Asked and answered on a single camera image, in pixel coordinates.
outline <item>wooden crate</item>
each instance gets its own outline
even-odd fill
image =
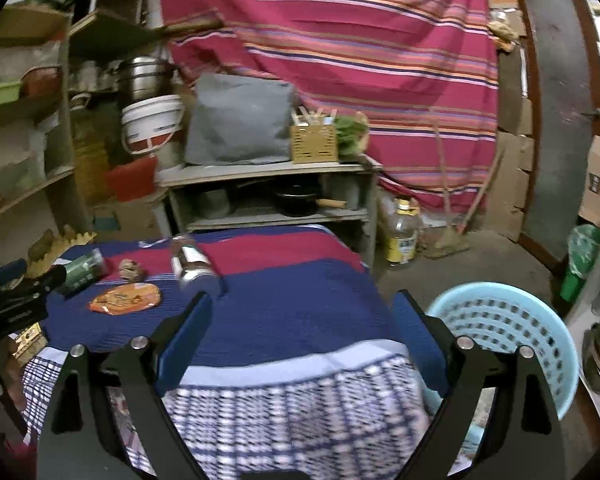
[[[336,128],[332,124],[292,126],[290,136],[294,164],[338,161]]]

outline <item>metal bolt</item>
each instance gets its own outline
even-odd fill
[[[471,350],[471,348],[474,347],[474,340],[471,339],[470,337],[467,337],[465,335],[460,336],[457,340],[456,343],[458,343],[458,346],[462,349],[462,350]]]
[[[142,350],[148,344],[149,340],[143,335],[139,335],[131,340],[131,348],[134,350]]]
[[[82,354],[84,354],[84,345],[73,346],[69,354],[71,354],[71,357],[80,357]]]
[[[531,359],[534,356],[534,349],[531,346],[521,346],[520,355],[525,359]]]

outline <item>door frame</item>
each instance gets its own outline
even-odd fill
[[[591,92],[591,100],[593,109],[600,108],[600,53],[598,51],[598,31],[595,22],[589,10],[587,0],[572,0],[573,6],[580,22],[580,29],[584,37],[585,49],[589,60],[589,89]],[[529,20],[528,10],[525,0],[518,0],[518,5],[522,11],[527,37],[523,41],[526,57],[526,88],[528,98],[532,102],[532,138],[535,143],[533,169],[529,178],[529,187],[526,192],[525,214],[528,204],[534,196],[536,186],[536,174],[538,171],[538,155],[539,143],[542,132],[542,95],[540,91],[540,78],[538,70],[538,53],[534,43],[532,33],[532,25]],[[593,119],[591,121],[591,135],[600,136],[600,120]],[[542,245],[530,238],[528,235],[521,233],[518,238],[518,243],[522,245],[531,255],[539,260],[551,272],[559,273],[563,268],[562,262],[558,261],[549,251]]]

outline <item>red stripe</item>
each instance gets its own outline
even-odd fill
[[[237,236],[219,242],[200,244],[200,249],[222,276],[323,259],[349,264],[358,272],[363,270],[360,257],[356,253],[346,248],[337,238],[320,231]],[[104,280],[120,279],[118,266],[124,258],[138,262],[149,276],[171,272],[168,249],[139,249],[107,258],[110,274]]]

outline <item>green bin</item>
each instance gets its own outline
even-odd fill
[[[560,296],[573,303],[587,281],[600,251],[600,228],[591,224],[574,227],[569,235],[569,269],[562,282]]]

